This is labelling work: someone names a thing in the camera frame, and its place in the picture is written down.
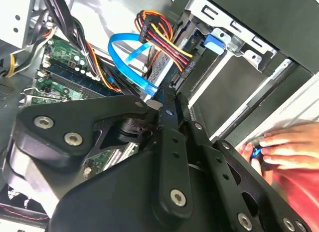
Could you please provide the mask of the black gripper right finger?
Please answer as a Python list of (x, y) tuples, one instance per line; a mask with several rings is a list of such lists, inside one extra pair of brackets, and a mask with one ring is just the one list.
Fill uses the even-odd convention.
[(222, 232), (309, 232), (302, 217), (236, 152), (228, 142), (209, 141), (192, 121), (187, 98), (176, 96), (180, 128), (186, 133), (187, 156), (203, 171)]

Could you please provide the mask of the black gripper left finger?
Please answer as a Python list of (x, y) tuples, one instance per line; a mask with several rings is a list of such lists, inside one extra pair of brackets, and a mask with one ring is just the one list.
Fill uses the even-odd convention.
[(136, 154), (154, 147), (186, 148), (176, 96), (164, 87), (147, 102), (122, 95), (23, 109), (14, 125), (14, 154), (30, 160), (21, 175), (47, 215), (52, 218), (63, 197), (90, 180), (82, 174), (90, 155), (129, 142), (140, 144)]

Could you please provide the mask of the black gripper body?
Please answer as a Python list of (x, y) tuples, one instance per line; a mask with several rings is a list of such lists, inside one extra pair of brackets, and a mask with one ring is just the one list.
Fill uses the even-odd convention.
[(154, 147), (72, 189), (51, 232), (220, 232), (203, 171), (185, 147)]

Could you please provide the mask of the person's hand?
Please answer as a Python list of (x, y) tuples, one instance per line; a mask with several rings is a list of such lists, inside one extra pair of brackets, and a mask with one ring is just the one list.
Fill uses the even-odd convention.
[(268, 132), (259, 146), (263, 165), (256, 160), (252, 166), (262, 172), (319, 169), (318, 122)]

